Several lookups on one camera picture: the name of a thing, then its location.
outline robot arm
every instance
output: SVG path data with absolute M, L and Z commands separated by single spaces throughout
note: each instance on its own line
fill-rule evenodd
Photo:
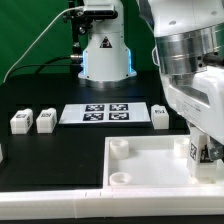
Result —
M 209 170 L 223 159 L 224 145 L 224 70 L 218 68 L 223 67 L 224 56 L 224 1 L 137 3 L 150 28 L 154 21 L 154 61 L 158 61 L 168 104 L 191 127 L 191 174 L 199 179 L 212 177 L 214 172 Z M 205 173 L 193 163 L 205 165 Z

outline sticker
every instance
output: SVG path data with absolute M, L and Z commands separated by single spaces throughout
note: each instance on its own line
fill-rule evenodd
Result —
M 109 120 L 129 120 L 129 113 L 110 113 Z
M 18 114 L 16 115 L 16 118 L 25 118 L 26 117 L 26 114 Z
M 212 163 L 212 162 L 213 161 L 211 161 L 210 158 L 209 158 L 208 148 L 207 148 L 207 145 L 206 145 L 205 148 L 201 150 L 200 163 Z
M 165 111 L 164 110 L 155 110 L 155 113 L 156 114 L 165 114 Z
M 191 144 L 190 156 L 195 161 L 196 161 L 196 154 L 197 154 L 197 147 L 195 145 Z
M 104 38 L 100 48 L 112 48 L 112 45 L 107 37 Z
M 93 112 L 93 111 L 104 111 L 104 105 L 87 105 L 86 106 L 86 112 Z
M 27 126 L 29 127 L 30 125 L 31 125 L 30 117 L 27 117 Z
M 51 114 L 42 114 L 41 117 L 50 117 Z
M 176 100 L 178 113 L 196 126 L 201 125 L 201 108 L 197 103 Z
M 103 115 L 104 115 L 103 113 L 84 114 L 83 121 L 102 121 Z
M 127 111 L 128 104 L 111 104 L 110 111 Z

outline white robot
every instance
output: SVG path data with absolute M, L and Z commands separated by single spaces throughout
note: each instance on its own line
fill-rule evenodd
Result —
M 137 73 L 132 69 L 131 51 L 124 43 L 122 3 L 120 0 L 84 0 L 83 13 L 98 18 L 92 23 L 88 46 L 83 52 L 81 83 L 96 88 L 124 85 Z M 115 13 L 114 19 L 105 19 L 107 14 L 113 16 Z
M 214 177 L 224 145 L 224 1 L 137 0 L 150 29 L 153 60 L 171 108 L 191 131 L 188 168 L 199 180 Z

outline gray metal part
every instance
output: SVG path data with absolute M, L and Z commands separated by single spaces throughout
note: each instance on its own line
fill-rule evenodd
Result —
M 92 81 L 89 79 L 79 79 L 79 82 L 81 85 L 86 85 L 86 86 L 97 88 L 97 89 L 120 88 L 128 84 L 131 84 L 135 81 L 136 81 L 136 76 L 129 77 L 127 79 L 123 79 L 121 81 L 116 81 L 116 82 L 98 82 L 98 81 Z
M 224 54 L 224 24 L 210 28 L 156 38 L 161 72 L 166 75 L 195 74 L 206 71 L 203 56 Z

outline power cord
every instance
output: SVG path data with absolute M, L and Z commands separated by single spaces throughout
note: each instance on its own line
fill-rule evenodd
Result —
M 30 52 L 30 50 L 34 47 L 34 45 L 41 39 L 41 37 L 51 28 L 51 26 L 58 20 L 59 17 L 61 17 L 62 15 L 64 15 L 66 12 L 70 12 L 70 11 L 82 11 L 83 10 L 83 6 L 79 6 L 79 7 L 75 7 L 75 8 L 70 8 L 70 9 L 66 9 L 64 11 L 62 11 L 60 14 L 58 14 L 53 20 L 52 22 L 46 27 L 46 29 L 38 36 L 38 38 L 30 45 L 30 47 L 25 51 L 25 53 L 19 58 L 18 61 L 16 61 L 11 68 L 8 70 L 8 72 L 6 73 L 3 83 L 6 82 L 6 80 L 8 80 L 8 76 L 11 74 L 11 72 L 13 71 L 13 69 L 25 58 L 25 56 Z

